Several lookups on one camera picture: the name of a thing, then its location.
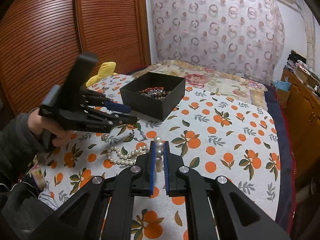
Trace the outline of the grey sleeve left forearm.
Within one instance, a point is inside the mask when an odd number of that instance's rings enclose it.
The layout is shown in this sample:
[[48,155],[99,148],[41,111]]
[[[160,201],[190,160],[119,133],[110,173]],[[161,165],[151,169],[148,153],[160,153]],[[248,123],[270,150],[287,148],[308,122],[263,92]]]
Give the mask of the grey sleeve left forearm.
[[28,126],[29,113],[21,113],[1,131],[1,184],[10,187],[24,174],[35,155],[43,150]]

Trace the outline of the person left hand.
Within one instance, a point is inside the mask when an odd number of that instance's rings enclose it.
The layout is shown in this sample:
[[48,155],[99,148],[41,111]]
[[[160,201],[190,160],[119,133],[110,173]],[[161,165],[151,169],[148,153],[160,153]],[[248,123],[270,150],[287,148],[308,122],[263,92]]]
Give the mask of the person left hand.
[[54,146],[63,146],[73,134],[72,130],[64,130],[56,121],[39,115],[39,108],[31,111],[28,117],[30,131],[39,137],[44,130],[53,133],[56,138],[52,140]]

